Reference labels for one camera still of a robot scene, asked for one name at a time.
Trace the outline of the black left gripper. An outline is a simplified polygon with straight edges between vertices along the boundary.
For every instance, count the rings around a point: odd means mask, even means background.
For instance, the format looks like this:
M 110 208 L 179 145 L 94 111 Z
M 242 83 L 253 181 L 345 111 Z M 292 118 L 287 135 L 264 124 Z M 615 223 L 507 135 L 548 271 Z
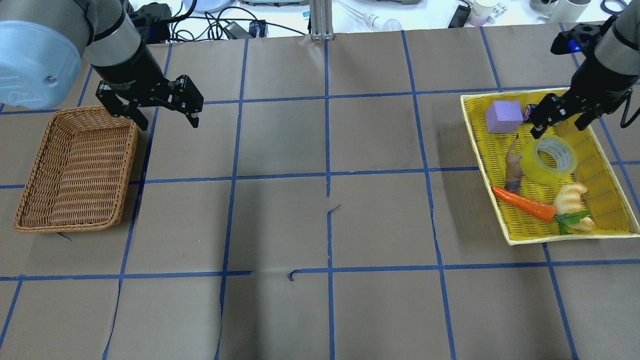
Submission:
M 95 92 L 100 104 L 115 117 L 127 117 L 146 132 L 149 120 L 139 107 L 164 107 L 185 115 L 192 128 L 197 129 L 204 97 L 190 76 L 175 80 L 160 79 L 150 83 L 128 82 L 120 86 L 101 80 Z

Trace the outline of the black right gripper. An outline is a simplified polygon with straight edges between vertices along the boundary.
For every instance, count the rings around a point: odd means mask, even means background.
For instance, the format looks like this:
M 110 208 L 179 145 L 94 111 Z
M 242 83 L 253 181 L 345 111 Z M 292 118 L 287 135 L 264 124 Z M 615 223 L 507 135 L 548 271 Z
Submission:
M 584 131 L 595 119 L 616 112 L 633 93 L 633 74 L 622 74 L 601 63 L 583 63 L 561 96 L 547 93 L 531 116 L 533 139 L 540 139 L 551 126 L 578 115 L 574 127 Z

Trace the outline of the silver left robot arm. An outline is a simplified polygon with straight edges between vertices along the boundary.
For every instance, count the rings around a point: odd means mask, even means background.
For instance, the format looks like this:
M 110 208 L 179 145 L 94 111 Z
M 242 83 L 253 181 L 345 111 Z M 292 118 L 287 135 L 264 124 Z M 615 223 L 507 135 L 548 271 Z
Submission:
M 172 79 L 163 75 L 130 16 L 116 0 L 3 0 L 1 2 L 1 105 L 17 115 L 61 112 L 83 63 L 102 80 L 93 107 L 110 121 L 146 132 L 145 109 L 198 128 L 208 105 L 243 101 L 306 101 L 399 96 L 410 92 L 409 76 L 397 69 L 405 50 L 418 65 L 418 93 L 428 83 L 453 91 L 487 91 L 473 84 L 474 71 L 519 68 L 515 88 L 541 76 L 551 41 L 548 25 L 339 33 L 325 42 L 308 36 L 275 39 L 187 41 L 164 45 L 185 60 Z

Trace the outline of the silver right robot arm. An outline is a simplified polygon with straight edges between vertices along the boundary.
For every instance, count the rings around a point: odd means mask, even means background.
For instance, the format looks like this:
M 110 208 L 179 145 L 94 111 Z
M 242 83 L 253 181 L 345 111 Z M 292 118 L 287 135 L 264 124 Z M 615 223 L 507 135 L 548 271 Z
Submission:
M 579 23 L 560 32 L 550 52 L 580 52 L 585 59 L 563 95 L 546 94 L 530 112 L 527 120 L 535 139 L 573 116 L 578 116 L 574 126 L 583 131 L 595 119 L 627 105 L 639 80 L 639 2 L 634 0 L 601 25 Z

